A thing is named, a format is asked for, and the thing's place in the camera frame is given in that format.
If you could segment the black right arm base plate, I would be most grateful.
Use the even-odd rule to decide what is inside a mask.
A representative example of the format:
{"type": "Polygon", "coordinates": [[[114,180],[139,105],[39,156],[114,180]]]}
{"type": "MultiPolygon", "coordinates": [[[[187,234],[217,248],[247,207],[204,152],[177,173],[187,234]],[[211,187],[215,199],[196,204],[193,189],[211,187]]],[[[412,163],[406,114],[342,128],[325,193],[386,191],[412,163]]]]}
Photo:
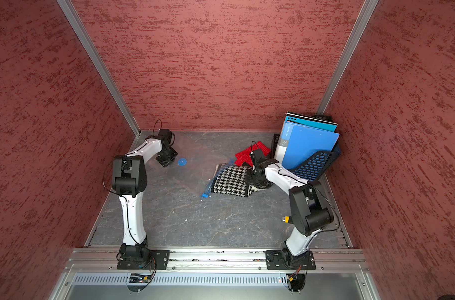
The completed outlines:
{"type": "Polygon", "coordinates": [[[274,270],[301,270],[314,271],[316,263],[312,251],[307,251],[298,256],[293,256],[287,249],[266,251],[266,266],[270,271],[274,270]]]}

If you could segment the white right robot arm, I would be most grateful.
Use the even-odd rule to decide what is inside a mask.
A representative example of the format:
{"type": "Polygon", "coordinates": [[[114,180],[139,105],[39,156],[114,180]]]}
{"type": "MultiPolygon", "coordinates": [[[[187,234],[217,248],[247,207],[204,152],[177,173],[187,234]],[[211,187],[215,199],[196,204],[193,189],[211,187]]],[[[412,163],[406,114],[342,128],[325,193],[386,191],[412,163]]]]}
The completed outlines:
{"type": "Polygon", "coordinates": [[[286,240],[287,253],[296,258],[308,252],[315,236],[334,222],[334,211],[329,202],[320,200],[314,186],[282,166],[275,159],[267,159],[262,150],[250,153],[253,163],[246,182],[259,190],[275,185],[289,196],[290,221],[294,229],[286,240]]]}

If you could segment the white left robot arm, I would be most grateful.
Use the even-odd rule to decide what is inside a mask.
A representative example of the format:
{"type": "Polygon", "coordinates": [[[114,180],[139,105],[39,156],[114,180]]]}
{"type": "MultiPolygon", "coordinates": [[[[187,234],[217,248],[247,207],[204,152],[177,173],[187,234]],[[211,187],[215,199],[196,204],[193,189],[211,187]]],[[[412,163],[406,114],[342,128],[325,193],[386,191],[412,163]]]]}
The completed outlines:
{"type": "Polygon", "coordinates": [[[146,163],[155,159],[162,167],[171,165],[177,152],[173,149],[175,134],[160,129],[134,150],[114,158],[112,192],[122,207],[124,237],[120,247],[122,259],[146,260],[149,256],[144,229],[142,200],[147,187],[146,163]]]}

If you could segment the red knitted scarf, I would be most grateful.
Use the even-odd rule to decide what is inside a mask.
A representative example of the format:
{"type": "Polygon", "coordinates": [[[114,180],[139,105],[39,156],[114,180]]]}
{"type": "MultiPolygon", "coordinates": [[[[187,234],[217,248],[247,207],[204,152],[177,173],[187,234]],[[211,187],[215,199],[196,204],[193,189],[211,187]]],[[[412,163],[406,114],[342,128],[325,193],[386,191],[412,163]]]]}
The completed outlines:
{"type": "Polygon", "coordinates": [[[255,150],[261,150],[263,155],[265,155],[267,158],[270,158],[271,156],[271,149],[268,148],[264,143],[258,141],[256,143],[252,143],[252,145],[247,149],[237,153],[235,155],[236,161],[234,164],[236,166],[253,167],[251,153],[253,153],[255,150]]]}

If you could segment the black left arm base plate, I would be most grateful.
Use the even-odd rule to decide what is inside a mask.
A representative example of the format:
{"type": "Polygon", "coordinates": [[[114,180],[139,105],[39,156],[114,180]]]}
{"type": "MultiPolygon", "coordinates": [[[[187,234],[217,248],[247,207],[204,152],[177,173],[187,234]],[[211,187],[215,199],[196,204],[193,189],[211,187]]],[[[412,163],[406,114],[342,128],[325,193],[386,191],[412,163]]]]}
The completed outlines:
{"type": "Polygon", "coordinates": [[[169,262],[169,250],[152,250],[143,249],[140,253],[134,255],[119,254],[117,269],[118,270],[166,270],[169,262]]]}

